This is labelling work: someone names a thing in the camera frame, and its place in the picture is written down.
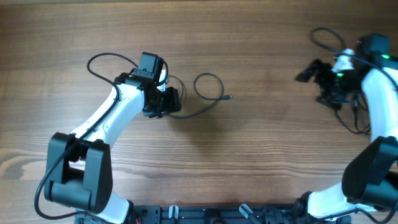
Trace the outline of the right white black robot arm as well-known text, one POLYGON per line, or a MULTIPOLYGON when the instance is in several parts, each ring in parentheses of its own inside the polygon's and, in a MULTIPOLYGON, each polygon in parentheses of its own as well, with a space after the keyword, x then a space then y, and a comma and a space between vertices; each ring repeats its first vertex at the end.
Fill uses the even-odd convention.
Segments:
POLYGON ((318 46, 336 55, 334 65, 314 60, 296 76, 299 82, 313 80, 320 87, 317 101, 337 113, 351 105, 354 114, 365 110, 369 126, 355 128, 354 134, 369 134, 369 146, 346 167, 342 181, 318 192, 310 192, 297 202, 313 222, 337 221, 353 213, 369 216, 387 211, 387 223, 397 212, 397 57, 389 54, 389 38, 368 34, 360 38, 357 50, 347 48, 336 34, 341 49, 329 47, 315 38, 318 46))

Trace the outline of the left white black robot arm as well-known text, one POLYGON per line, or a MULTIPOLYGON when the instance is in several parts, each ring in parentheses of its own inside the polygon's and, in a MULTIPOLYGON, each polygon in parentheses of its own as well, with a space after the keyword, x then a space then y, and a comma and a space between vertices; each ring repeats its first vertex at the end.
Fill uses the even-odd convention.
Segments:
POLYGON ((135 223, 134 205, 113 192, 111 149, 137 114, 148 118, 180 111, 177 89, 166 87, 167 62, 156 54, 142 53, 130 72, 111 81, 106 101, 70 134, 55 133, 48 144, 46 173, 35 193, 74 209, 66 217, 75 223, 135 223))

